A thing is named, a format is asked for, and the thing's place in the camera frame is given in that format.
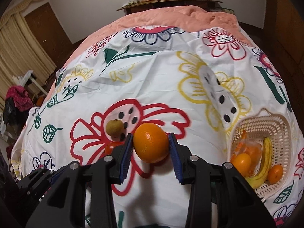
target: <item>basket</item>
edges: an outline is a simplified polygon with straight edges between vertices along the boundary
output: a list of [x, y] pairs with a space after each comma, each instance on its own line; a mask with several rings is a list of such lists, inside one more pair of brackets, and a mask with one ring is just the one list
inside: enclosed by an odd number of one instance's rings
[[[290, 127], [285, 117], [278, 114], [243, 119], [235, 127], [234, 133], [231, 136], [227, 161], [230, 161], [231, 152], [234, 151], [235, 147], [241, 140], [243, 130], [247, 132], [247, 138], [249, 140], [258, 142], [261, 145], [263, 145], [264, 138], [269, 137], [272, 142], [272, 166], [281, 164], [284, 169], [283, 176], [279, 182], [273, 185], [263, 183], [261, 187], [255, 190], [259, 198], [263, 198], [263, 200], [265, 200], [281, 189], [288, 176], [291, 159]], [[260, 162], [253, 175], [257, 174], [260, 168]]]

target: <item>transparent plastic bag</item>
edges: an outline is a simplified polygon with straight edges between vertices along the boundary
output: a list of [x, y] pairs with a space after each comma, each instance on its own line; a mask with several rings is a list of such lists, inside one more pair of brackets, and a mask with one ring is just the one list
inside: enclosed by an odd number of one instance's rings
[[262, 145], [247, 139], [246, 131], [243, 131], [242, 138], [234, 149], [230, 162], [232, 162], [239, 154], [246, 153], [251, 158], [251, 165], [247, 177], [252, 176], [255, 168], [259, 164], [262, 157]]

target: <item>beige curtain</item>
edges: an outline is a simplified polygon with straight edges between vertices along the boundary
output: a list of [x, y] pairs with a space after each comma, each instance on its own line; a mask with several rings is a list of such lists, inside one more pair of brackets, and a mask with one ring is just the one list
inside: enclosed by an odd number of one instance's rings
[[7, 90], [15, 85], [13, 76], [33, 70], [37, 82], [43, 84], [56, 68], [36, 40], [21, 11], [31, 1], [24, 0], [0, 19], [0, 109], [4, 109]]

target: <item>banana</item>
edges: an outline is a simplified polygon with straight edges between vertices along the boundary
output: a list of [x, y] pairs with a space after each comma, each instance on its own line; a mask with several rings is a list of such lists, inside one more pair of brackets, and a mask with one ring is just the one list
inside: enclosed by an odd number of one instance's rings
[[259, 188], [266, 180], [272, 164], [272, 143], [269, 137], [263, 142], [262, 162], [259, 172], [254, 177], [246, 177], [247, 182], [253, 189]]

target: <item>door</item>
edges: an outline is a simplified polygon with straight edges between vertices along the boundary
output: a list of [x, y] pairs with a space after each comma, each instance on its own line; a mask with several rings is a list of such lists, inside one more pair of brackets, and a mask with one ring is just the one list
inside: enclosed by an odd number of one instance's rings
[[73, 44], [57, 20], [51, 6], [46, 3], [25, 16], [32, 33], [57, 67], [63, 66]]

